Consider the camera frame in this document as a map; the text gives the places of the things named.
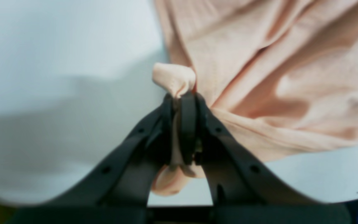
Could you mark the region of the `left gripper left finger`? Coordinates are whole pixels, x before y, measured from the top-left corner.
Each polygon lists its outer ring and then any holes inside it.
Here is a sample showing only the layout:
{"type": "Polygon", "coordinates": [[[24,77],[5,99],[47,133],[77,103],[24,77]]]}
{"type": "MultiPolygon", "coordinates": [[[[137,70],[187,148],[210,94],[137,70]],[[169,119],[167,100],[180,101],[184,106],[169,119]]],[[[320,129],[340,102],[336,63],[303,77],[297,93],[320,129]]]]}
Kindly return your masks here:
{"type": "Polygon", "coordinates": [[[170,160],[173,102],[144,117],[95,169],[61,196],[18,210],[10,224],[149,224],[154,177],[170,160]]]}

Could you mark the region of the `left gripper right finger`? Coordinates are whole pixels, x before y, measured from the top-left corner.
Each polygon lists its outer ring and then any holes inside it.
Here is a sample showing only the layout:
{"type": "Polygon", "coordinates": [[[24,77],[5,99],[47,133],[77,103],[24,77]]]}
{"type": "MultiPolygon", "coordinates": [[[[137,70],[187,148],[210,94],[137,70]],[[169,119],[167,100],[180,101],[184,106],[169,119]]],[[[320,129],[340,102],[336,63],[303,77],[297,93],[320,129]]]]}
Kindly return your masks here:
{"type": "Polygon", "coordinates": [[[307,197],[277,177],[230,134],[199,94],[179,100],[185,164],[200,165],[213,199],[212,224],[350,224],[343,204],[307,197]]]}

